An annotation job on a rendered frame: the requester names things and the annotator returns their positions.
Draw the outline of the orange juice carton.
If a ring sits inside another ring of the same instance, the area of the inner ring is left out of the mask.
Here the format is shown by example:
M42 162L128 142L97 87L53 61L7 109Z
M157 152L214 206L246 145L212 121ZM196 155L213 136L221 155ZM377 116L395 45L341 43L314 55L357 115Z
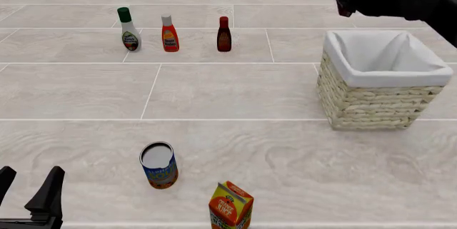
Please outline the orange juice carton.
M248 229L254 198L231 181L218 183L209 212L212 229Z

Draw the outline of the dark brown sauce bottle red cap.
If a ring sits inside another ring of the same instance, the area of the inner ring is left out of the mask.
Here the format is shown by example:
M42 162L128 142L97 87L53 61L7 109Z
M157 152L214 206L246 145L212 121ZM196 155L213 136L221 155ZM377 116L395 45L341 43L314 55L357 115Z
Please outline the dark brown sauce bottle red cap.
M217 49L220 52L229 52L231 50L231 32L229 29L229 18L227 16L222 16L219 19Z

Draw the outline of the orange-red sauce bottle white cap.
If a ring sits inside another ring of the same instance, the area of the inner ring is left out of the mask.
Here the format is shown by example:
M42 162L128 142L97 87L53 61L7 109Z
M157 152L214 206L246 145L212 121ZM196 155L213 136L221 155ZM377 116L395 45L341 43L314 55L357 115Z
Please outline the orange-red sauce bottle white cap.
M172 23L170 14L162 14L161 39L166 52L177 52L179 50L179 38Z

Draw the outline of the blue alphabet soup can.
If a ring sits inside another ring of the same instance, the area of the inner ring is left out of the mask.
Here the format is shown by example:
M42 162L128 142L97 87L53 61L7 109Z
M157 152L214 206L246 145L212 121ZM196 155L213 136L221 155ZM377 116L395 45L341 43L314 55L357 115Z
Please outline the blue alphabet soup can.
M140 152L139 162L148 182L155 189L170 188L178 179L174 150L169 143L157 141L148 144Z

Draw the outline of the woven basket with white lining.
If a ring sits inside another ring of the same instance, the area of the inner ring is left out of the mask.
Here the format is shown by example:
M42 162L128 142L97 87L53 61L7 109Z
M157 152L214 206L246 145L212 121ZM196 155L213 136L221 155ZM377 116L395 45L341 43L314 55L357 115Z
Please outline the woven basket with white lining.
M324 34L317 93L335 130L409 128L453 70L408 31Z

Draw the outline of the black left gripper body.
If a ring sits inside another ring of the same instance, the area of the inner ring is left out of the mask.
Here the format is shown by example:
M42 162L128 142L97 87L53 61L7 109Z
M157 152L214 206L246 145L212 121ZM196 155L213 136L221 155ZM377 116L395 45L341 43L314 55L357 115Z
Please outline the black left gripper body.
M61 229L63 221L60 218L49 220L0 220L0 229Z

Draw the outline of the white dressing bottle green cap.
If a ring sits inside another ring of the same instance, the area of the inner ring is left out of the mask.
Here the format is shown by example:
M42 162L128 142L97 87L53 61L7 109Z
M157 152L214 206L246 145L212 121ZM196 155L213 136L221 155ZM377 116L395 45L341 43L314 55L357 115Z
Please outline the white dressing bottle green cap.
M119 21L121 22L121 41L129 51L138 51L141 48L141 36L131 18L130 10L127 7L117 9Z

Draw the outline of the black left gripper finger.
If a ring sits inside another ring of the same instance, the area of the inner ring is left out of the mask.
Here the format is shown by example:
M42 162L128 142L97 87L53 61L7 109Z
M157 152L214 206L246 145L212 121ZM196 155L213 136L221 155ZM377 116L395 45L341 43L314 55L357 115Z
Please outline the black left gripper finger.
M16 177L16 171L10 166L4 166L0 170L0 205L3 202L6 193Z
M61 209L61 192L65 171L60 166L54 166L47 175L44 183L24 206L30 211L32 221L45 221L49 218L63 218Z

